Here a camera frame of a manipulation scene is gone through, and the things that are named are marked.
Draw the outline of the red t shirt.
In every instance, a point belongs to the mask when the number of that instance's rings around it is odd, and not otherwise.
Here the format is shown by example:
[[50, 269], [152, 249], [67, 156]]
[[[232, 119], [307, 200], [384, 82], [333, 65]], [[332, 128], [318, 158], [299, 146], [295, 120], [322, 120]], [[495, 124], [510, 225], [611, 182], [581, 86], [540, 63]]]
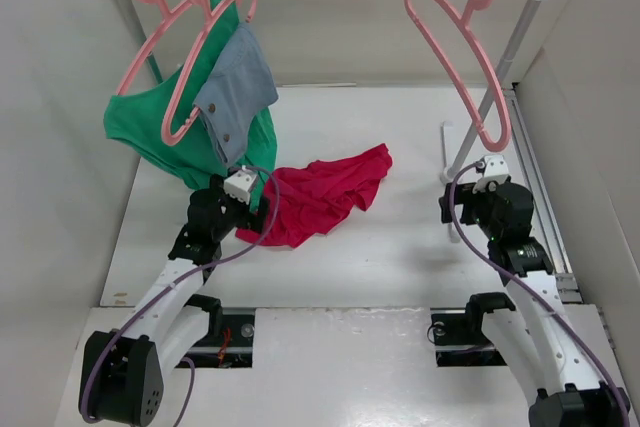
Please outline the red t shirt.
[[281, 167], [272, 178], [263, 174], [267, 220], [274, 225], [261, 244], [297, 248], [316, 234], [330, 233], [353, 208], [368, 210], [392, 164], [388, 147], [380, 144], [354, 157]]

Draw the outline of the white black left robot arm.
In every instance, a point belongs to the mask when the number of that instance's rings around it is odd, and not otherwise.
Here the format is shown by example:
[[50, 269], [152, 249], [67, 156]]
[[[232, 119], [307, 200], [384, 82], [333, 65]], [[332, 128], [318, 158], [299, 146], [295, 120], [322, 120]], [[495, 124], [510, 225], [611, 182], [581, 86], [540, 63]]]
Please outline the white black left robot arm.
[[214, 175], [190, 195], [186, 222], [168, 260], [124, 323], [95, 331], [84, 347], [78, 410], [88, 424], [111, 421], [148, 426], [164, 395], [166, 377], [181, 363], [194, 364], [188, 351], [222, 334], [218, 299], [201, 294], [211, 274], [226, 263], [221, 243], [237, 228], [264, 239], [274, 225], [269, 210], [278, 200], [251, 198], [271, 173], [243, 166], [226, 177]]

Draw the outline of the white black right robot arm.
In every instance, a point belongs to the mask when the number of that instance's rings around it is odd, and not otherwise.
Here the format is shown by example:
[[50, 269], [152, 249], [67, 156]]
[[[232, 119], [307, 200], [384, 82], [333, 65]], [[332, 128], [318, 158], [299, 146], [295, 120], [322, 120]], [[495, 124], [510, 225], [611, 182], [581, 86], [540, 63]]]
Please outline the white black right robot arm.
[[479, 257], [504, 289], [472, 295], [462, 328], [497, 348], [525, 396], [529, 424], [630, 425], [625, 390], [572, 327], [554, 267], [531, 234], [531, 192], [511, 181], [491, 182], [485, 190], [449, 183], [439, 205], [443, 223], [457, 230], [475, 225], [488, 239]]

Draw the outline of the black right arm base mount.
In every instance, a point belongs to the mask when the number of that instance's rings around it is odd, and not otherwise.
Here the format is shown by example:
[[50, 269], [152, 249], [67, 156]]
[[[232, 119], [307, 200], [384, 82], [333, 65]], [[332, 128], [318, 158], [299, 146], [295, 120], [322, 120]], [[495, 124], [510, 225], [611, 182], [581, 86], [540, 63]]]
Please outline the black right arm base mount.
[[496, 310], [515, 311], [514, 303], [501, 292], [471, 295], [464, 308], [430, 311], [427, 340], [435, 347], [436, 365], [453, 367], [495, 367], [506, 362], [483, 334], [485, 318]]

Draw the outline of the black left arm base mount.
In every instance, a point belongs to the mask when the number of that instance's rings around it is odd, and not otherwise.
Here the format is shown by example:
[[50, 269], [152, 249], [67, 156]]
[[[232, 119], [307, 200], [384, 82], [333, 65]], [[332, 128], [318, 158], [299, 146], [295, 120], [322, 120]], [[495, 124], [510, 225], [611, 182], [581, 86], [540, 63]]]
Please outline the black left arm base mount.
[[255, 312], [225, 309], [217, 298], [194, 294], [162, 310], [157, 331], [158, 355], [165, 373], [184, 368], [250, 368], [253, 363]]

